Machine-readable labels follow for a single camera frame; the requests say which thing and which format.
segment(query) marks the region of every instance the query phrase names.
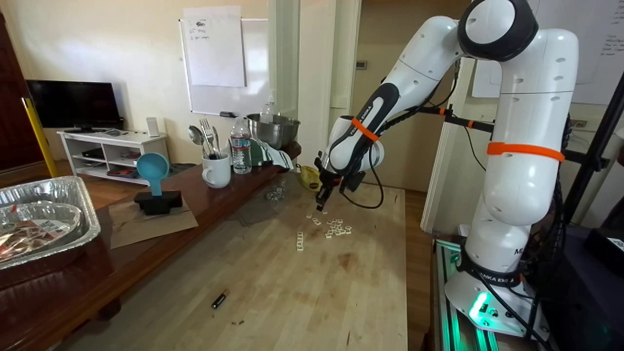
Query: metal tray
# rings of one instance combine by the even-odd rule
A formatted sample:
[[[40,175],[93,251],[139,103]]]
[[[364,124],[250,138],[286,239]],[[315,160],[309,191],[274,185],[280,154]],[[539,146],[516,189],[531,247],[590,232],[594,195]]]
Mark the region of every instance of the metal tray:
[[[26,263],[36,263],[46,257],[77,251],[77,247],[83,247],[85,243],[93,241],[102,230],[93,197],[89,195],[89,189],[81,177],[75,177],[75,175],[54,177],[54,179],[20,183],[15,187],[0,189],[0,206],[38,202],[38,200],[54,200],[54,202],[67,202],[67,204],[79,206],[81,208],[79,228],[36,251],[0,261],[0,275]]]

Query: wooden tabletop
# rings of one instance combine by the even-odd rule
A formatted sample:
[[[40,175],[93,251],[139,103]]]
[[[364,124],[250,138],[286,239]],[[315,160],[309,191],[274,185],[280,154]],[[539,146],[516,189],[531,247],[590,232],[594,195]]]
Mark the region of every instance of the wooden tabletop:
[[[405,191],[387,189],[377,210],[336,193],[319,212],[295,173],[284,189],[284,200],[256,195],[63,349],[408,349]],[[379,187],[358,191],[377,199]]]
[[[110,218],[108,210],[100,210],[102,236],[85,245],[67,267],[0,290],[0,349],[48,349],[59,343],[210,234],[278,175],[278,167],[254,169],[235,175],[233,183],[219,191],[204,183],[202,167],[172,175],[165,189],[182,191],[200,226],[120,249],[108,247]]]

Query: paper on whiteboard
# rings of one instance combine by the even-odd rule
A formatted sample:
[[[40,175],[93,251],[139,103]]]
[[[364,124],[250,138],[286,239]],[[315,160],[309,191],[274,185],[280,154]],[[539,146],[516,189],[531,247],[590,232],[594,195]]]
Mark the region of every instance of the paper on whiteboard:
[[[239,5],[186,7],[182,23],[194,85],[247,83]]]
[[[570,29],[580,37],[574,101],[607,105],[624,70],[624,0],[529,0],[541,27]],[[498,62],[479,60],[473,95],[498,97]]]

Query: white robotic arm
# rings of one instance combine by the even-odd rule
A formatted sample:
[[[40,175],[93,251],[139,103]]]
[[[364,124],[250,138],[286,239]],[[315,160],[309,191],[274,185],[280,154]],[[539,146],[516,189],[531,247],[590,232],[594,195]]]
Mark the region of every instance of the white robotic arm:
[[[570,31],[539,29],[527,0],[477,0],[461,21],[426,21],[362,113],[334,124],[317,160],[323,171],[317,202],[325,208],[336,185],[356,189],[362,173],[383,161],[379,134],[428,101],[463,54],[502,62],[504,82],[486,185],[461,273],[445,292],[479,327],[547,339],[549,329],[518,265],[531,226],[553,200],[578,74],[578,39]]]

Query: black pole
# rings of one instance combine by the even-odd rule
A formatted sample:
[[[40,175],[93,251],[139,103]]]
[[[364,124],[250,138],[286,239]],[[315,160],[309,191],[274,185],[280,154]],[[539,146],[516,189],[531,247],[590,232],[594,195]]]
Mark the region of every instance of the black pole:
[[[578,210],[582,197],[586,193],[586,187],[592,181],[594,171],[601,169],[601,156],[607,148],[607,142],[609,142],[613,130],[617,128],[617,124],[621,121],[623,111],[624,111],[624,74],[621,76],[621,82],[619,82],[619,85],[609,101],[609,107],[603,115],[601,126],[592,140],[592,146],[588,150],[588,158],[582,163],[582,169],[580,169],[578,177],[574,179],[572,189],[566,197],[564,224],[570,224],[574,212]]]

